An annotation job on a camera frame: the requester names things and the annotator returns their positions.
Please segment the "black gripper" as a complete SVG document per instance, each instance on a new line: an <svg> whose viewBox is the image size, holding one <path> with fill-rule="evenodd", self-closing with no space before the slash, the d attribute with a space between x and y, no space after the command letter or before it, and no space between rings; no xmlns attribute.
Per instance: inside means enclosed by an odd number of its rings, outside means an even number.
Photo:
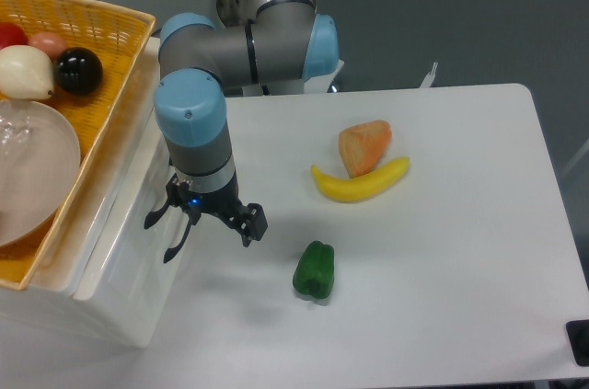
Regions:
<svg viewBox="0 0 589 389"><path fill-rule="evenodd" d="M172 176L166 188L169 204L185 211L190 225L200 221L202 212L213 215L229 228L239 231L243 247L249 247L253 241L260 241L268 229L263 207L258 203L244 206L238 198L236 175L224 187L210 193L190 191L185 182L178 181L176 175ZM189 206L200 210L188 210Z"/></svg>

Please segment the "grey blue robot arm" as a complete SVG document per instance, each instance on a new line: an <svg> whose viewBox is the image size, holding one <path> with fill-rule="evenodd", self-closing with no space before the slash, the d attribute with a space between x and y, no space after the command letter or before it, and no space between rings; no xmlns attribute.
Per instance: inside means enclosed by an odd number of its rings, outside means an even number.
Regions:
<svg viewBox="0 0 589 389"><path fill-rule="evenodd" d="M166 204L189 226L210 214L238 232L244 245L260 240L267 221L257 203L238 197L225 93L245 86L305 82L339 64L333 19L314 0L238 0L234 27L217 29L207 17L182 13L160 31L156 122L174 176Z"/></svg>

